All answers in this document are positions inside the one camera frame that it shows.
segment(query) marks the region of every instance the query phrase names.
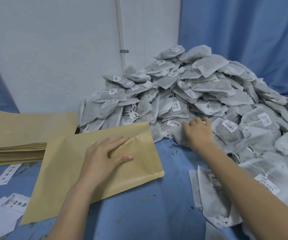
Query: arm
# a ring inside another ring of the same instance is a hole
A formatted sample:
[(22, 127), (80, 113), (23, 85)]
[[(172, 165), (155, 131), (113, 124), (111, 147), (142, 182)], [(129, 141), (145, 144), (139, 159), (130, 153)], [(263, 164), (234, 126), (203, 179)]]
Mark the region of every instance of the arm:
[(183, 123), (191, 149), (211, 168), (258, 240), (288, 240), (288, 206), (216, 145), (210, 124), (208, 118)]
[(113, 169), (123, 162), (133, 160), (131, 155), (109, 159), (108, 153), (122, 145), (128, 137), (106, 138), (91, 145), (77, 182), (68, 191), (60, 213), (48, 235), (50, 240), (83, 239), (86, 215), (94, 191), (105, 181)]

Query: forearm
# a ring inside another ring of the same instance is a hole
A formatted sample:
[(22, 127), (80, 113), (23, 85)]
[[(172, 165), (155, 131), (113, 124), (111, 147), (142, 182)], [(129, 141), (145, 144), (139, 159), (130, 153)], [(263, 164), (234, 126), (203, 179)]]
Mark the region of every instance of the forearm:
[(288, 239), (288, 206), (239, 167), (217, 145), (198, 150), (240, 216), (260, 239)]
[(50, 240), (83, 239), (86, 216), (94, 188), (76, 183), (67, 193), (60, 213), (48, 236)]

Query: person's left arm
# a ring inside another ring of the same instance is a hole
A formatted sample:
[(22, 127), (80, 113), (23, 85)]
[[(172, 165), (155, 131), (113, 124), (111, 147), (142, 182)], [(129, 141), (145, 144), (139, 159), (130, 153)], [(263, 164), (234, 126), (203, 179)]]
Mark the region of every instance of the person's left arm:
[(123, 162), (133, 160), (131, 155), (108, 158), (108, 153), (122, 145), (128, 137), (106, 138), (91, 145), (77, 182), (66, 194), (60, 213), (47, 239), (83, 239), (90, 201), (97, 187), (105, 181), (113, 169)]

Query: white pipe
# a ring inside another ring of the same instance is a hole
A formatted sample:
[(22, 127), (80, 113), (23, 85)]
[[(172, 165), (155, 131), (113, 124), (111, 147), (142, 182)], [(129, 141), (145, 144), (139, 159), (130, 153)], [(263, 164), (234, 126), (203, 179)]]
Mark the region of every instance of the white pipe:
[[(121, 3), (120, 0), (115, 0), (116, 17), (118, 21), (118, 40), (120, 43), (120, 50), (124, 50), (123, 28), (122, 28), (122, 16), (121, 16)], [(125, 69), (125, 53), (121, 53), (121, 65), (122, 71)]]

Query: person's left hand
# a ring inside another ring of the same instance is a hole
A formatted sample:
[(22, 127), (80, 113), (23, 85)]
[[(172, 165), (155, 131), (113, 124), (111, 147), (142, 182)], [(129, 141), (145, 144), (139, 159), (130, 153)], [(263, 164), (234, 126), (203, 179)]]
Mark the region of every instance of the person's left hand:
[(131, 155), (108, 158), (111, 150), (119, 147), (128, 139), (123, 136), (113, 139), (106, 138), (88, 147), (77, 183), (85, 185), (86, 188), (96, 188), (109, 177), (115, 167), (123, 162), (133, 160)]

